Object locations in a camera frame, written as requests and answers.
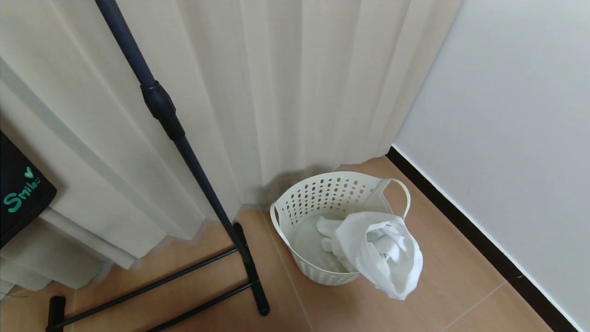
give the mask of black bag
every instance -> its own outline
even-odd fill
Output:
[[[1,248],[49,206],[57,190],[1,131],[0,171]]]

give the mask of tile floor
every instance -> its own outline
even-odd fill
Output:
[[[410,232],[420,244],[424,270],[406,301],[390,300],[363,278],[338,287],[302,275],[270,224],[268,212],[245,208],[238,216],[256,261],[271,313],[260,317],[248,289],[167,331],[550,331],[543,320],[467,239],[385,157],[351,170],[393,177],[407,184]],[[392,207],[405,198],[391,184]],[[153,250],[139,268],[113,267],[101,282],[72,290],[52,283],[39,292],[15,288],[0,302],[0,330],[43,331],[50,296],[67,297],[67,315],[131,291],[231,246],[218,223],[204,227],[199,241],[175,241]],[[143,331],[185,312],[246,279],[237,254],[132,300],[85,318],[66,332]]]

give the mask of white plastic basket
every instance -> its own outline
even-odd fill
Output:
[[[359,276],[358,272],[347,272],[333,254],[322,249],[323,236],[317,231],[316,222],[320,216],[344,220],[348,214],[362,211],[393,213],[383,195],[391,181],[398,183],[406,194],[407,206],[400,215],[405,219],[410,196],[401,181],[356,172],[331,172],[307,178],[271,205],[274,228],[305,276],[327,286],[343,285]]]

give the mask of baseboard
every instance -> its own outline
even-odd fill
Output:
[[[523,275],[520,269],[395,148],[392,147],[389,149],[387,158],[481,252],[553,331],[577,331],[543,293]]]

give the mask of heart drawing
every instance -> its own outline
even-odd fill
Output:
[[[25,172],[25,176],[28,178],[33,178],[33,171],[31,171],[31,167],[27,167],[27,171]]]

